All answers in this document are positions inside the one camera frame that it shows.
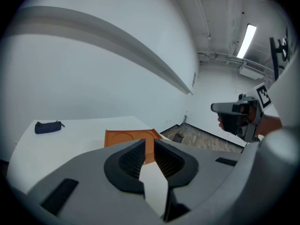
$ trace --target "gray curved wall edge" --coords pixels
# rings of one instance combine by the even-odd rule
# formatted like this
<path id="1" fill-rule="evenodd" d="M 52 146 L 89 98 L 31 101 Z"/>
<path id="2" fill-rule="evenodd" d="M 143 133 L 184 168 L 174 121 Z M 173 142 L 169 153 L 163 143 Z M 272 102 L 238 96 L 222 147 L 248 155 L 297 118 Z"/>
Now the gray curved wall edge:
<path id="1" fill-rule="evenodd" d="M 189 213 L 174 220 L 173 225 L 231 224 L 233 205 L 240 196 L 251 172 L 259 142 L 246 146 L 226 180 Z"/>
<path id="2" fill-rule="evenodd" d="M 101 47 L 153 72 L 185 94 L 191 92 L 151 49 L 101 18 L 61 7 L 25 7 L 16 12 L 3 38 L 21 34 L 57 36 Z"/>

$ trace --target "ceiling light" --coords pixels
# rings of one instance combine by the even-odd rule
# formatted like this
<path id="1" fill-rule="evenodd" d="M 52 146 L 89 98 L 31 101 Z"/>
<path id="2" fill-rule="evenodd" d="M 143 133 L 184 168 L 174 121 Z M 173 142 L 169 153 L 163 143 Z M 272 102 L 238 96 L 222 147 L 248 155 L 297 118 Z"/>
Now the ceiling light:
<path id="1" fill-rule="evenodd" d="M 250 25 L 250 24 L 247 25 L 247 31 L 246 31 L 242 46 L 240 47 L 240 51 L 237 56 L 238 58 L 243 58 L 245 56 L 245 54 L 250 46 L 250 43 L 254 37 L 255 31 L 256 31 L 255 26 Z"/>

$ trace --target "ceiling pipe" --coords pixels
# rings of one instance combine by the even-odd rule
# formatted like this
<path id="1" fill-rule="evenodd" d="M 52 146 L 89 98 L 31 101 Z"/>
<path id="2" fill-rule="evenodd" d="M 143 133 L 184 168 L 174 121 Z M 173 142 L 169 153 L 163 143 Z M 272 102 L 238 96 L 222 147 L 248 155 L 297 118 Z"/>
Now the ceiling pipe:
<path id="1" fill-rule="evenodd" d="M 216 58 L 216 60 L 227 61 L 226 59 L 220 59 L 220 58 Z M 240 66 L 242 65 L 242 63 L 240 62 L 236 62 L 236 61 L 230 61 L 230 62 L 237 64 L 236 69 L 239 69 Z M 267 87 L 270 88 L 270 86 L 272 85 L 272 80 L 271 80 L 272 78 L 264 74 L 264 77 L 262 79 L 264 80 L 264 83 L 267 85 Z"/>
<path id="2" fill-rule="evenodd" d="M 210 34 L 210 30 L 208 28 L 208 23 L 207 23 L 206 15 L 205 15 L 205 12 L 204 12 L 201 0 L 197 0 L 197 1 L 198 1 L 198 4 L 199 4 L 199 7 L 201 9 L 201 12 L 203 14 L 203 17 L 204 17 L 205 28 L 206 28 L 206 33 L 207 33 L 207 37 L 206 38 L 207 38 L 207 44 L 208 44 L 208 51 L 210 53 L 210 39 L 211 39 L 211 34 Z"/>
<path id="3" fill-rule="evenodd" d="M 260 66 L 260 67 L 262 67 L 262 68 L 264 68 L 264 69 L 266 69 L 266 70 L 269 70 L 269 71 L 271 71 L 271 72 L 274 72 L 274 70 L 273 69 L 271 69 L 271 68 L 269 68 L 269 67 L 266 67 L 266 66 L 264 66 L 264 65 L 262 65 L 262 64 L 260 64 L 260 63 L 257 63 L 257 62 L 254 62 L 254 61 L 251 61 L 251 60 L 249 60 L 249 59 L 239 59 L 239 58 L 237 58 L 236 56 L 233 56 L 233 55 L 229 55 L 229 54 L 225 54 L 225 53 L 220 53 L 220 52 L 198 52 L 198 54 L 201 54 L 201 53 L 214 53 L 215 55 L 223 55 L 223 56 L 226 56 L 226 57 L 231 57 L 230 59 L 231 60 L 233 60 L 233 61 L 237 61 L 237 62 L 244 62 L 244 61 L 248 61 L 248 62 L 251 62 L 251 63 L 254 63 L 254 64 L 256 64 L 256 65 L 258 65 L 258 66 Z"/>
<path id="4" fill-rule="evenodd" d="M 216 58 L 216 60 L 218 61 L 225 61 L 225 62 L 232 62 L 232 63 L 236 63 L 236 64 L 240 64 L 242 65 L 242 62 L 238 62 L 238 61 L 234 61 L 234 60 L 230 60 L 230 59 L 222 59 L 222 58 Z"/>

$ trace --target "white table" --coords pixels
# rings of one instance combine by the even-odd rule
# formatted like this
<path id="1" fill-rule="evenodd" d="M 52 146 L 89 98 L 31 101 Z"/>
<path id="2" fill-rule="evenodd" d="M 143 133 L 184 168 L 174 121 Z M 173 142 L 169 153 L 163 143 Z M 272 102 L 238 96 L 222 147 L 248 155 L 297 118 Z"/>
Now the white table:
<path id="1" fill-rule="evenodd" d="M 53 120 L 39 120 L 42 123 Z M 88 120 L 61 120 L 65 127 L 35 134 L 34 120 L 24 132 L 10 159 L 7 180 L 24 193 L 75 156 L 104 147 L 105 130 L 152 129 L 133 116 Z"/>

